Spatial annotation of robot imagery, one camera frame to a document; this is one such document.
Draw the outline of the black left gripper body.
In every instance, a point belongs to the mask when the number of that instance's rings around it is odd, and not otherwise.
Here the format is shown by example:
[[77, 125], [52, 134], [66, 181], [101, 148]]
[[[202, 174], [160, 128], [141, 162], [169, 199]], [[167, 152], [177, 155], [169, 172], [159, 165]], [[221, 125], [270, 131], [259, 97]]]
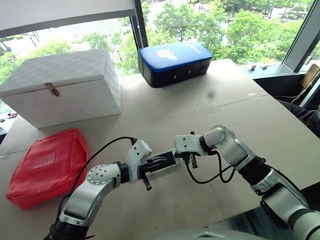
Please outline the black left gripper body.
[[149, 160], [145, 160], [142, 163], [140, 163], [137, 168], [137, 178], [138, 180], [143, 181], [147, 191], [150, 191], [152, 189], [152, 185], [147, 177], [147, 173], [150, 171], [150, 163], [151, 162]]

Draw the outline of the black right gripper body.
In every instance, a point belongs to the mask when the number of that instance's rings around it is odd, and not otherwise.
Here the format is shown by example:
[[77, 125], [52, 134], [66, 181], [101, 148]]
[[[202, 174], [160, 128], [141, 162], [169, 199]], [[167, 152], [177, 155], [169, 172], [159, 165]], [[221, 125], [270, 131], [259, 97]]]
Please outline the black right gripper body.
[[193, 169], [198, 168], [198, 164], [197, 164], [197, 160], [196, 160], [196, 153], [194, 152], [183, 152], [181, 154], [182, 160], [184, 162], [184, 164], [189, 167], [189, 165], [191, 164], [191, 167]]

